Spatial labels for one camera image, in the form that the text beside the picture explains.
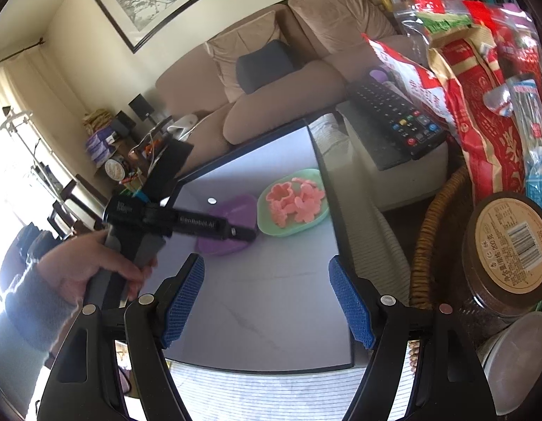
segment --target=speaker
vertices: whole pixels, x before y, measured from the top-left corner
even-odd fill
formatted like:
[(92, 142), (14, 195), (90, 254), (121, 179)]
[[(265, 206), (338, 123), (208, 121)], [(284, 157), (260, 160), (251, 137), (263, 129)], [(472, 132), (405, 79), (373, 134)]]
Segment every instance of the speaker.
[(156, 124), (154, 119), (152, 118), (152, 114), (154, 114), (154, 108), (149, 104), (148, 101), (145, 100), (145, 98), (142, 95), (138, 95), (134, 100), (132, 100), (129, 103), (129, 106), (131, 109), (136, 112), (136, 115), (140, 120), (144, 122), (144, 120), (148, 119), (150, 122)]
[(127, 137), (135, 126), (134, 120), (123, 111), (119, 112), (110, 123), (112, 130), (120, 137)]

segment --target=jar lid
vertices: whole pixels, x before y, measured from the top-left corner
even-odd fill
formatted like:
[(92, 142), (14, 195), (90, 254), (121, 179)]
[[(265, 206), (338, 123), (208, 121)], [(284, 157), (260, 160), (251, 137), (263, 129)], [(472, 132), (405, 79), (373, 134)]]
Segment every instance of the jar lid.
[(506, 329), (483, 371), (497, 415), (516, 410), (542, 372), (542, 312), (529, 313)]
[(127, 170), (124, 167), (124, 159), (122, 157), (114, 156), (105, 162), (105, 172), (107, 175), (120, 182), (127, 177)]
[(542, 210), (513, 192), (493, 194), (470, 217), (462, 261), (475, 300), (500, 316), (542, 300)]

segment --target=sofa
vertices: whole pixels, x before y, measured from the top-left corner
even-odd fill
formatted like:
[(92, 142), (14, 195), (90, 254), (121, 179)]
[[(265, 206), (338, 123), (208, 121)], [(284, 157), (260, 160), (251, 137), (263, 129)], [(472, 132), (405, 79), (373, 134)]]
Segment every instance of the sofa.
[[(275, 38), (280, 32), (302, 67), (237, 96), (223, 82), (224, 67), (229, 70), (230, 65), (219, 64), (211, 46), (218, 47), (217, 41), (230, 33), (243, 40), (246, 33), (238, 31), (269, 13), (277, 25)], [(193, 152), (178, 177), (269, 130), (344, 101), (346, 84), (379, 64), (361, 32), (413, 57), (412, 43), (395, 33), (370, 0), (288, 0), (236, 22), (177, 60), (156, 81), (156, 89), (172, 115), (196, 114), (200, 119), (188, 137)]]

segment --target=purple lid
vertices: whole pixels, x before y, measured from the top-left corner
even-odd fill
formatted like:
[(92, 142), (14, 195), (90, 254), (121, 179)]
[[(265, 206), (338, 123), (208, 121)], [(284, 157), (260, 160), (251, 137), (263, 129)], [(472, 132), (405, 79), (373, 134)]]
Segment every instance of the purple lid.
[[(240, 195), (235, 198), (219, 203), (207, 211), (208, 214), (221, 216), (228, 220), (231, 225), (244, 226), (246, 228), (257, 228), (257, 198), (252, 195)], [(197, 239), (196, 251), (202, 255), (228, 255), (243, 250), (250, 242), (225, 241), (199, 237)]]
[(379, 69), (373, 69), (370, 72), (370, 76), (379, 83), (384, 83), (384, 82), (390, 80), (388, 75), (384, 71), (381, 71)]

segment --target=person's hand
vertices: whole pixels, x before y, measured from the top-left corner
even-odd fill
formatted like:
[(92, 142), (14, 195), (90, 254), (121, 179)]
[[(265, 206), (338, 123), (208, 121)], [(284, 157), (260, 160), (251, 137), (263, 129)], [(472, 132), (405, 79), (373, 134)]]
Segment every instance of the person's hand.
[(97, 231), (64, 242), (37, 263), (41, 277), (64, 300), (76, 304), (84, 298), (86, 285), (99, 269), (117, 272), (129, 280), (128, 297), (136, 299), (157, 262), (140, 270), (123, 255), (103, 245), (107, 231)]

